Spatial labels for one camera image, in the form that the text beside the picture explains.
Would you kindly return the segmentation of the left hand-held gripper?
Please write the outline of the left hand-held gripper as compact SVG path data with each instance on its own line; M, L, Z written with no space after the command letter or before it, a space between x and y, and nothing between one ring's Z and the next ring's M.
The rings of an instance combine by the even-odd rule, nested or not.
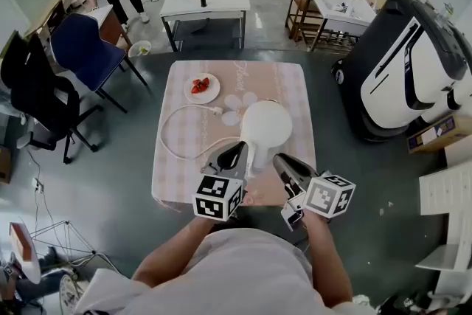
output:
M192 207L195 216L227 221L243 203L248 145L244 141L232 142L215 153L202 170L192 195Z

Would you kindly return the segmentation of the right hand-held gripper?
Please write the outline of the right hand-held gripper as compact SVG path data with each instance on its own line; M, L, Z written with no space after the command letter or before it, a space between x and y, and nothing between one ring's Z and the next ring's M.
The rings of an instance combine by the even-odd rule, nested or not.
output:
M331 219L347 211L356 184L336 175L317 172L307 163L286 153L273 158L273 166L288 194L281 210L287 227L293 231L305 211Z

